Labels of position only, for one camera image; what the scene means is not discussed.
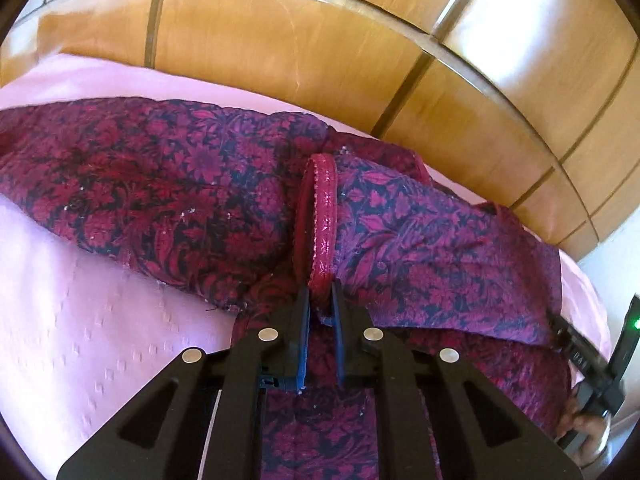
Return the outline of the person's right hand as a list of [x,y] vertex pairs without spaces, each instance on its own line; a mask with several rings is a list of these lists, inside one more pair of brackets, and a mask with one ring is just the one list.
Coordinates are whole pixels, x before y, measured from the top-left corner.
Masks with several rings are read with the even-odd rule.
[[593,414],[582,414],[577,394],[573,392],[565,403],[558,426],[556,426],[555,437],[562,438],[570,430],[586,436],[586,440],[573,454],[570,454],[570,457],[578,467],[587,467],[602,455],[608,445],[611,433],[611,416],[598,417]]

